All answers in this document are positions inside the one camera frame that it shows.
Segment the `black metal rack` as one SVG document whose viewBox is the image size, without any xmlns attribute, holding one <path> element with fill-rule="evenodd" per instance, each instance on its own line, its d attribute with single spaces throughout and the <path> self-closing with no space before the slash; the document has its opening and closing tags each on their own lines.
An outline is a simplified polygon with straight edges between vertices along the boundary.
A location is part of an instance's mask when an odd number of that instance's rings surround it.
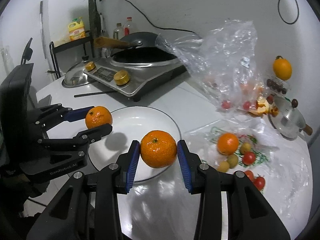
<svg viewBox="0 0 320 240">
<path fill-rule="evenodd" d="M 75 41 L 67 41 L 64 44 L 55 45 L 53 41 L 49 43 L 50 59 L 53 70 L 48 70 L 54 79 L 59 79 L 64 72 L 74 63 L 79 63 L 83 56 L 95 57 L 93 48 L 93 37 L 90 30 L 85 31 L 86 36 Z"/>
</svg>

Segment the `yellow longan fruit one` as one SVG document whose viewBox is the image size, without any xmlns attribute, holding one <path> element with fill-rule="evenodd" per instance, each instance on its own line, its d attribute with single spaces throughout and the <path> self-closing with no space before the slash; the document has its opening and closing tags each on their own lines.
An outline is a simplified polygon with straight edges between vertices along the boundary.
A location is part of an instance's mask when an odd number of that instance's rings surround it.
<svg viewBox="0 0 320 240">
<path fill-rule="evenodd" d="M 221 161 L 217 167 L 217 171 L 226 173 L 230 169 L 230 164 L 227 161 Z"/>
</svg>

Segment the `red cherry tomato three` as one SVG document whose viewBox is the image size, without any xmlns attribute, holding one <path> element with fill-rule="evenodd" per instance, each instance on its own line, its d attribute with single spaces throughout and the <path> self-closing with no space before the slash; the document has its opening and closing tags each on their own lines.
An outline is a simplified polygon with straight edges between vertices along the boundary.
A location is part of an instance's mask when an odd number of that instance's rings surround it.
<svg viewBox="0 0 320 240">
<path fill-rule="evenodd" d="M 246 152 L 242 158 L 242 162 L 249 166 L 252 165 L 256 160 L 256 156 L 253 152 Z"/>
</svg>

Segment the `red cherry tomato two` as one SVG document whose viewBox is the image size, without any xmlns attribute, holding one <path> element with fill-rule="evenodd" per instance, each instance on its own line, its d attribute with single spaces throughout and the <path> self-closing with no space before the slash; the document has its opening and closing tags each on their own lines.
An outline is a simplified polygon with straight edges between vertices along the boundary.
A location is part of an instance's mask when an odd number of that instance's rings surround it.
<svg viewBox="0 0 320 240">
<path fill-rule="evenodd" d="M 246 176 L 248 176 L 248 178 L 250 179 L 251 182 L 254 181 L 254 174 L 251 170 L 247 170 L 244 172 Z"/>
</svg>

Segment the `yellow longan fruit three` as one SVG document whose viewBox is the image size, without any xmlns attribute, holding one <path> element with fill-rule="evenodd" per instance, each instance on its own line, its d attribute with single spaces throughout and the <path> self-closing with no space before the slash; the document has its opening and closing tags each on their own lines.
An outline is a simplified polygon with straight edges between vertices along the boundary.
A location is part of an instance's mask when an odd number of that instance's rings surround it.
<svg viewBox="0 0 320 240">
<path fill-rule="evenodd" d="M 247 152 L 251 152 L 251 144 L 249 142 L 244 142 L 240 147 L 240 153 L 245 155 Z"/>
</svg>

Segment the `red cherry tomato one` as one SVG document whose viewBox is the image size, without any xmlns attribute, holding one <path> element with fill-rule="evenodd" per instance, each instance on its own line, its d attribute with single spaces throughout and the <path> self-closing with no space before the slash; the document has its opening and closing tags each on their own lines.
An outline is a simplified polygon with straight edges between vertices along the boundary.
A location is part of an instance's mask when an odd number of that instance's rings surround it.
<svg viewBox="0 0 320 240">
<path fill-rule="evenodd" d="M 265 178 L 263 176 L 258 176 L 253 180 L 253 184 L 259 191 L 262 191 L 266 184 Z"/>
</svg>

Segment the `red cap bottle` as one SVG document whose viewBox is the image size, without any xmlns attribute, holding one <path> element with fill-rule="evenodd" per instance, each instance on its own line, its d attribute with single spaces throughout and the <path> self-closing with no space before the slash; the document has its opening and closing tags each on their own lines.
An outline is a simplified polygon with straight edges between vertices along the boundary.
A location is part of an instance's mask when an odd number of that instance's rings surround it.
<svg viewBox="0 0 320 240">
<path fill-rule="evenodd" d="M 123 29 L 125 36 L 135 33 L 137 31 L 135 24 L 132 22 L 132 17 L 126 18 L 126 23 L 124 24 Z"/>
</svg>

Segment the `mandarin orange three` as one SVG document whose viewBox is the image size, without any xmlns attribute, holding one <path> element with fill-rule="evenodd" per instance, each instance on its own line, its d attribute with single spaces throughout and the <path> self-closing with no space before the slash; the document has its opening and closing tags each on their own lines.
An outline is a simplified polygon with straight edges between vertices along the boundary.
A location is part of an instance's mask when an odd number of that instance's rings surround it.
<svg viewBox="0 0 320 240">
<path fill-rule="evenodd" d="M 224 133 L 217 140 L 217 150 L 223 155 L 231 155 L 239 147 L 239 139 L 233 133 Z"/>
</svg>

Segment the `black chopstick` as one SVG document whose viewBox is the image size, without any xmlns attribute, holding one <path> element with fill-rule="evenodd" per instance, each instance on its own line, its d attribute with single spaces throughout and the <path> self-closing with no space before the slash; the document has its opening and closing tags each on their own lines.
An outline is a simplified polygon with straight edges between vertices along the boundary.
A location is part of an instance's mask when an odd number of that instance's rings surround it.
<svg viewBox="0 0 320 240">
<path fill-rule="evenodd" d="M 101 92 L 91 92 L 91 93 L 83 93 L 83 94 L 75 94 L 74 98 L 81 98 L 81 97 L 85 97 L 85 96 L 94 96 L 94 95 L 101 95 L 101 94 L 112 94 L 112 93 L 117 93 L 114 90 L 110 90 L 110 91 L 101 91 Z"/>
</svg>

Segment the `orange peel pile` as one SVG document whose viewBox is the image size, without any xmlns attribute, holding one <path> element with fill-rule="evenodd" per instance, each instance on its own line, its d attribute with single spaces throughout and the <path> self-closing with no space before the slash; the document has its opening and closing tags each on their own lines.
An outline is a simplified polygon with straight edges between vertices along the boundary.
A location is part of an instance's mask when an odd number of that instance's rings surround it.
<svg viewBox="0 0 320 240">
<path fill-rule="evenodd" d="M 270 114 L 273 117 L 276 117 L 279 113 L 278 107 L 274 103 L 273 95 L 269 95 L 268 97 L 260 96 L 256 100 L 255 106 L 248 111 L 253 115 L 260 116 L 263 114 Z"/>
</svg>

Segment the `flat printed plastic bag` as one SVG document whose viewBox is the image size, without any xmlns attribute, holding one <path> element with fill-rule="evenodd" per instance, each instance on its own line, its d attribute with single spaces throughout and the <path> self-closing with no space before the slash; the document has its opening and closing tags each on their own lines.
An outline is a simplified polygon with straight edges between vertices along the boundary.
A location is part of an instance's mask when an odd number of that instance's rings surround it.
<svg viewBox="0 0 320 240">
<path fill-rule="evenodd" d="M 261 191 L 285 224 L 289 233 L 300 232 L 308 222 L 310 200 L 304 200 L 311 178 L 303 148 L 293 141 L 285 140 L 274 128 L 261 119 L 220 119 L 210 124 L 185 132 L 183 139 L 191 152 L 199 155 L 203 163 L 217 168 L 227 156 L 218 152 L 217 140 L 224 133 L 233 133 L 239 139 L 251 144 L 256 156 L 252 165 L 242 162 L 244 155 L 237 149 L 238 165 L 226 173 L 237 170 L 251 170 L 254 177 L 263 176 L 266 184 Z"/>
</svg>

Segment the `mandarin orange two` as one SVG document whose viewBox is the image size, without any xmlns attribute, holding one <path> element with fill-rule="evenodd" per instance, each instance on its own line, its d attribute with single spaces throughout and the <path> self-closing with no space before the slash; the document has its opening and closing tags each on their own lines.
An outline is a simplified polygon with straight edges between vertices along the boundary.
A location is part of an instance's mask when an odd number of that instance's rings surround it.
<svg viewBox="0 0 320 240">
<path fill-rule="evenodd" d="M 165 131 L 150 131 L 140 142 L 140 155 L 151 168 L 171 166 L 177 157 L 176 141 Z"/>
</svg>

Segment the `large orange on box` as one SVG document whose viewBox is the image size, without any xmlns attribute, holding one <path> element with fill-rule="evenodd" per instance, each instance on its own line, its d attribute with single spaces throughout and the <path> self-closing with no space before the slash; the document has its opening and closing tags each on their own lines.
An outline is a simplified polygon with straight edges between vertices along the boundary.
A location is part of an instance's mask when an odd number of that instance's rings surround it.
<svg viewBox="0 0 320 240">
<path fill-rule="evenodd" d="M 282 56 L 277 56 L 273 63 L 273 71 L 276 77 L 286 81 L 292 76 L 291 63 Z"/>
</svg>

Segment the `yellow longan fruit two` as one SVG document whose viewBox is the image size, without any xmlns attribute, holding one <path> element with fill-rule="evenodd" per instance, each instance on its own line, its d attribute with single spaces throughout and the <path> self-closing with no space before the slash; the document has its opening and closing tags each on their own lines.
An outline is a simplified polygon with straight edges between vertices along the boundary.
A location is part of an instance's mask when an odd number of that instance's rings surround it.
<svg viewBox="0 0 320 240">
<path fill-rule="evenodd" d="M 239 158 L 236 154 L 231 154 L 227 158 L 227 163 L 229 163 L 229 168 L 235 168 L 238 165 Z"/>
</svg>

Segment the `mandarin orange one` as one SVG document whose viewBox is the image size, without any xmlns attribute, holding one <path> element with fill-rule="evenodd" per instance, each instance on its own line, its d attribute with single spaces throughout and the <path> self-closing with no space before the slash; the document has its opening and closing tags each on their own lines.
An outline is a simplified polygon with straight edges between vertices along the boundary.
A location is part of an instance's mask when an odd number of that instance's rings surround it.
<svg viewBox="0 0 320 240">
<path fill-rule="evenodd" d="M 93 107 L 85 117 L 85 124 L 88 129 L 96 128 L 105 124 L 113 124 L 111 112 L 104 106 Z"/>
</svg>

